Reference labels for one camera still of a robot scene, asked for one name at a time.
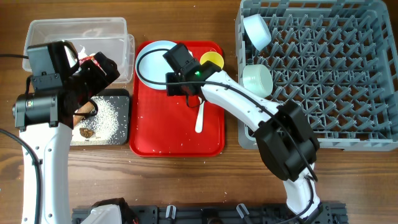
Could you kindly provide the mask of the yellow plastic cup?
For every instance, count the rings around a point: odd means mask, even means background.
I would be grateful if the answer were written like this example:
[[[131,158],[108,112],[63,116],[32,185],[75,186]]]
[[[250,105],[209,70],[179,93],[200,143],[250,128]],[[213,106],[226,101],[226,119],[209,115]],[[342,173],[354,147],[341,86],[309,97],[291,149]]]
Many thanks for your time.
[[[200,64],[203,65],[205,62],[210,61],[220,68],[224,67],[224,58],[221,54],[214,51],[204,53],[200,58]]]

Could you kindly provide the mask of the light blue plate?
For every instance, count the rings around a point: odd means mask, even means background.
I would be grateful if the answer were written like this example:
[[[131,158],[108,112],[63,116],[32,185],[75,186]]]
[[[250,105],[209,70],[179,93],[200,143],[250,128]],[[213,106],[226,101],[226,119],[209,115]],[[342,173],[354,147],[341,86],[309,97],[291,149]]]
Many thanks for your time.
[[[166,82],[166,73],[173,72],[170,65],[163,58],[165,51],[156,51],[151,54],[146,55],[140,63],[138,61],[140,58],[148,51],[155,49],[167,49],[170,50],[176,45],[175,42],[168,40],[159,40],[147,44],[136,57],[136,70],[139,69],[141,76],[151,80],[153,82]]]

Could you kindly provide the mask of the dark brown food lump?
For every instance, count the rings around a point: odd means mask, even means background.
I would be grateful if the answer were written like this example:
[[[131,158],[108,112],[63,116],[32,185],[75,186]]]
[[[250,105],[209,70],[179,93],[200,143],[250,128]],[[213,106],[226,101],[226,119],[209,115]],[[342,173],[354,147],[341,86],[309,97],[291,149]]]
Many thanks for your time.
[[[92,137],[95,133],[93,130],[88,129],[88,128],[80,128],[79,131],[80,131],[80,135],[87,139]]]

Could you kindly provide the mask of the white plastic spoon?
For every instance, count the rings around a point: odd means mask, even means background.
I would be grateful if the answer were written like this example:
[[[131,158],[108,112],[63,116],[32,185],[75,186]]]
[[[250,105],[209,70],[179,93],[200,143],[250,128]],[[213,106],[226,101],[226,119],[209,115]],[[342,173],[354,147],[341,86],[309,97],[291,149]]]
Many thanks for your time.
[[[198,109],[197,120],[195,123],[195,132],[201,133],[203,131],[204,101],[201,97],[199,97],[198,99],[200,101],[200,105]]]

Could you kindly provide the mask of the light green bowl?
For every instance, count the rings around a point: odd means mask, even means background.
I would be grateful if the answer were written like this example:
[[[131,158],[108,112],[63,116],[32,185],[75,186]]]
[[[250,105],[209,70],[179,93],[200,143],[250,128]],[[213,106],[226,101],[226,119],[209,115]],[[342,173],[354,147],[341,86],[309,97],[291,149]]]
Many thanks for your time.
[[[243,69],[243,87],[262,98],[273,90],[273,80],[269,69],[263,65],[247,65]]]

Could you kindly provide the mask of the light blue bowl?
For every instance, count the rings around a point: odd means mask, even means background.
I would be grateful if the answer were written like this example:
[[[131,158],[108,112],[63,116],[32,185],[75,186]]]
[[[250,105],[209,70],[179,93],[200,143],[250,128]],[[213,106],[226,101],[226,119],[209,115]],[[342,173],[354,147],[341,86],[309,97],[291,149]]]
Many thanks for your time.
[[[260,14],[255,14],[243,19],[245,31],[249,40],[258,51],[266,48],[271,40],[270,30]]]

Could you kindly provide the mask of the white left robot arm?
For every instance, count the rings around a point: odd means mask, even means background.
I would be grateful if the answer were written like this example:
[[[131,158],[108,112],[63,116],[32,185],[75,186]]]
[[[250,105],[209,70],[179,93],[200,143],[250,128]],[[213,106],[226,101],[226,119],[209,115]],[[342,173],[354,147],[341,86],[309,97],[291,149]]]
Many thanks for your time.
[[[30,55],[39,72],[18,96],[16,141],[24,151],[23,223],[71,223],[68,154],[75,111],[119,77],[103,53],[73,67],[64,52]]]

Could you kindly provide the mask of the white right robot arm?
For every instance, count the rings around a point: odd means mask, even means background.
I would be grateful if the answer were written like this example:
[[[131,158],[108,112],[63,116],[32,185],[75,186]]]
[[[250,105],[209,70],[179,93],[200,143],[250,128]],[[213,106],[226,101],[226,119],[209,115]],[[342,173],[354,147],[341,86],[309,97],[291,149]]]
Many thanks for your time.
[[[320,204],[313,170],[320,143],[301,107],[256,96],[213,62],[200,64],[182,43],[163,57],[173,70],[166,75],[167,94],[198,95],[242,121],[253,132],[265,166],[283,181],[288,208],[299,220],[312,218]]]

